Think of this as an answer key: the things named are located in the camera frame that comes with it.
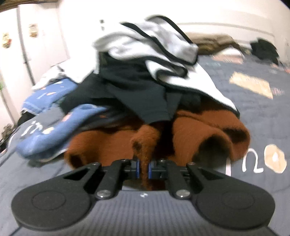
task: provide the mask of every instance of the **white door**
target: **white door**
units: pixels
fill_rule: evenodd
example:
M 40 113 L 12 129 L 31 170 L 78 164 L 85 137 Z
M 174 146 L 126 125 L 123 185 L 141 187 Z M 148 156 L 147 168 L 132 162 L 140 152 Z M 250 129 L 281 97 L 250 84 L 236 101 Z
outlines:
M 16 9 L 1 12 L 0 22 L 1 42 L 4 33 L 12 40 L 9 48 L 0 45 L 0 71 L 14 107 L 20 113 L 22 103 L 32 93 L 32 83 L 22 56 Z
M 29 65 L 37 83 L 53 65 L 67 60 L 55 3 L 23 4 L 19 6 L 23 43 Z M 38 34 L 31 37 L 30 26 Z

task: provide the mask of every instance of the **metal bolt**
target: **metal bolt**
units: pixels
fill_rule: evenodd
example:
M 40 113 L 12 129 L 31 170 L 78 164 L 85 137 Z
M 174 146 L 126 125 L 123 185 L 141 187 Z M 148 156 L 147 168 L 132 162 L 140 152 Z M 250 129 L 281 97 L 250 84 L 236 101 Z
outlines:
M 180 189 L 176 192 L 176 195 L 180 198 L 188 197 L 190 195 L 190 192 L 186 189 Z
M 97 196 L 100 198 L 107 198 L 111 196 L 111 191 L 110 190 L 101 190 L 97 192 Z

